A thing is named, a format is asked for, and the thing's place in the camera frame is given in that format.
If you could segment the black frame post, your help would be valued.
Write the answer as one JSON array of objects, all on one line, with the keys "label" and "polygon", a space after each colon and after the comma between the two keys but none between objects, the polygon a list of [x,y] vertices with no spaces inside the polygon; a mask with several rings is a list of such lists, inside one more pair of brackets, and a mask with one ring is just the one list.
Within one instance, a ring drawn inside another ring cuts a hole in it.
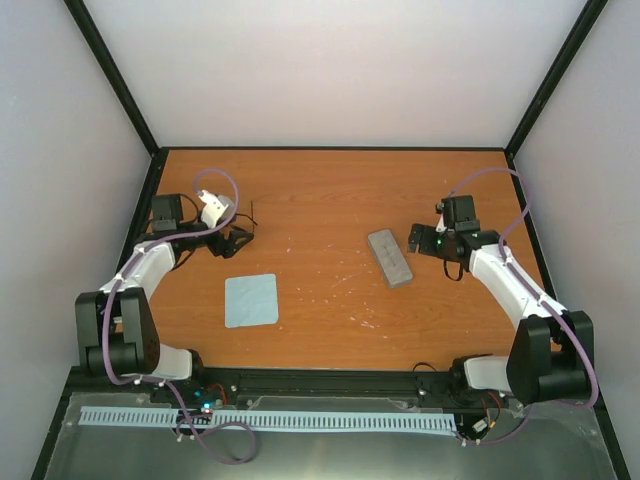
[{"label": "black frame post", "polygon": [[81,0],[64,0],[68,12],[115,93],[120,105],[151,158],[160,150],[116,61],[111,54],[88,7]]},{"label": "black frame post", "polygon": [[509,162],[515,160],[517,153],[524,145],[546,104],[559,86],[607,4],[607,0],[588,0],[585,2],[504,149],[506,159]]}]

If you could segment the black sunglasses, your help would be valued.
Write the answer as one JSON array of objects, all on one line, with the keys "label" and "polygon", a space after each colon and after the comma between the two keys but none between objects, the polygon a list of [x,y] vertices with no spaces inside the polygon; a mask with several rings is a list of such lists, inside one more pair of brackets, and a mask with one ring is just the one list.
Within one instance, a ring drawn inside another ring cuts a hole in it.
[{"label": "black sunglasses", "polygon": [[255,218],[254,202],[252,200],[249,201],[248,210],[245,212],[237,212],[231,224],[236,224],[250,231],[253,230],[253,234],[255,233],[258,223]]}]

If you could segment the clear acrylic cover plate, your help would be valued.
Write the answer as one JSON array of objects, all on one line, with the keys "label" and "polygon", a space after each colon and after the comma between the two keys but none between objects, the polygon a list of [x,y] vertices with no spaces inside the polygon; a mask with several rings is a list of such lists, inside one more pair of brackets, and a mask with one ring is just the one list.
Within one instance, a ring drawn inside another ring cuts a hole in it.
[{"label": "clear acrylic cover plate", "polygon": [[[505,410],[481,445],[453,436],[256,432],[240,422],[202,440],[176,428],[80,426],[83,406],[170,408],[145,394],[75,394],[47,479],[612,479],[595,415],[560,405]],[[247,411],[433,413],[390,401],[263,398]]]}]

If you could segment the right black frame post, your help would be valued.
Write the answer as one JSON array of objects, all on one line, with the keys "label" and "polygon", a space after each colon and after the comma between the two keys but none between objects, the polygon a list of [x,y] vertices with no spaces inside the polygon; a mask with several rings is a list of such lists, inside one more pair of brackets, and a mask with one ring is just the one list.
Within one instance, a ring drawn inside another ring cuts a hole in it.
[{"label": "right black frame post", "polygon": [[559,86],[607,4],[607,0],[588,0],[585,2],[504,149],[506,159],[509,162],[515,160],[517,153],[524,145],[546,104]]}]

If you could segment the grey glasses case green lining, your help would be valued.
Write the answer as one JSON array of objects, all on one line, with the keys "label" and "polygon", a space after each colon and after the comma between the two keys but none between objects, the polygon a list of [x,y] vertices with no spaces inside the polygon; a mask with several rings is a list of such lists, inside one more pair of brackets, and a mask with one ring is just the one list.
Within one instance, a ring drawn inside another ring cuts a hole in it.
[{"label": "grey glasses case green lining", "polygon": [[390,229],[370,233],[367,242],[390,288],[408,285],[413,280],[409,264]]}]

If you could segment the left black frame post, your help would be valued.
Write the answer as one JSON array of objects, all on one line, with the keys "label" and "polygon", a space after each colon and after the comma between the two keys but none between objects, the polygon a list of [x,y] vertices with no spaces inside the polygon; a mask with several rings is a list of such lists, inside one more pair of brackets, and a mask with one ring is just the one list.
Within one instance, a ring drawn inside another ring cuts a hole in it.
[{"label": "left black frame post", "polygon": [[120,105],[151,158],[160,150],[116,61],[111,54],[88,7],[81,0],[64,0],[68,12],[115,93]]}]

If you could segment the light blue cleaning cloth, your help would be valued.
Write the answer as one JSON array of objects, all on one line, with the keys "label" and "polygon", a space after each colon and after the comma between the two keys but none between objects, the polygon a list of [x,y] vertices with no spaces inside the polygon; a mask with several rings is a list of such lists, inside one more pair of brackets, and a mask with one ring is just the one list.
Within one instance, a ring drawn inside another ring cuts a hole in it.
[{"label": "light blue cleaning cloth", "polygon": [[225,280],[225,327],[273,325],[279,320],[276,275],[273,273]]}]

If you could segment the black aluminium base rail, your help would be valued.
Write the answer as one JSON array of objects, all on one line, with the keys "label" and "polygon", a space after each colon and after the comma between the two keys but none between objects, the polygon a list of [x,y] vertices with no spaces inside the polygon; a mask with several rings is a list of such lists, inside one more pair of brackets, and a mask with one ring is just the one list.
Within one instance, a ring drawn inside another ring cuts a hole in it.
[{"label": "black aluminium base rail", "polygon": [[[248,369],[204,368],[196,379],[175,381],[174,386],[188,409],[200,409],[195,401],[195,390],[220,383],[226,391],[227,405],[240,410],[249,408],[249,400],[268,397],[304,398],[365,398],[407,401],[409,406],[435,408],[445,411],[476,411],[487,391],[503,393],[517,398],[523,405],[563,400],[569,403],[587,404],[592,388],[588,376],[561,372],[560,380],[551,376],[540,377],[538,390],[526,390],[516,397],[506,386],[472,387],[466,379],[461,363],[454,362],[448,371],[433,371],[426,365],[417,365],[410,371],[351,371],[351,370],[296,370],[296,369]],[[85,376],[79,367],[73,367],[63,394],[72,393],[148,393],[153,403],[170,403],[178,406],[178,400],[169,387],[157,383],[142,382],[117,386],[108,378]]]}]

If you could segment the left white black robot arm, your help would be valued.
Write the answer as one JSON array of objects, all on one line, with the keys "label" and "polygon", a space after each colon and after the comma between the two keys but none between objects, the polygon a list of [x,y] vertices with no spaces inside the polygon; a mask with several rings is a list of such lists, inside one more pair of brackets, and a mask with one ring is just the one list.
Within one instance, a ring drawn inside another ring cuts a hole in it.
[{"label": "left white black robot arm", "polygon": [[200,355],[161,343],[150,300],[162,279],[198,249],[230,259],[254,239],[255,231],[237,225],[240,215],[230,198],[206,190],[198,197],[204,205],[187,220],[187,195],[155,196],[131,257],[99,290],[77,297],[77,343],[85,375],[116,384],[144,378],[173,381],[174,392],[190,403],[206,395],[208,378],[201,372]]}]

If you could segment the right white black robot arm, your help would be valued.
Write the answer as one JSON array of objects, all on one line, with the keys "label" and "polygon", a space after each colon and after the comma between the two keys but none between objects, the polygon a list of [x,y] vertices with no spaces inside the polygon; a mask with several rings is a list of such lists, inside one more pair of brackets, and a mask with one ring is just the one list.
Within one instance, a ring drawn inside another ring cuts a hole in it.
[{"label": "right white black robot arm", "polygon": [[584,311],[571,311],[549,297],[518,263],[503,235],[484,230],[472,196],[449,196],[436,207],[435,226],[415,223],[408,250],[458,265],[481,282],[515,328],[507,356],[475,355],[454,361],[461,388],[493,390],[524,405],[599,397],[594,368],[593,323]]}]

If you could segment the left controller board with leds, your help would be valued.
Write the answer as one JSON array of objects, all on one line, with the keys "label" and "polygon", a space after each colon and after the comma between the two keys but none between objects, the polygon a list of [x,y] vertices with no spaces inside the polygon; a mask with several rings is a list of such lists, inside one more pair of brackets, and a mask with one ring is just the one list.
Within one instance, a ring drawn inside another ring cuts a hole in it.
[{"label": "left controller board with leds", "polygon": [[194,391],[193,397],[200,405],[202,413],[209,414],[216,409],[227,405],[225,388],[220,383],[215,383]]}]

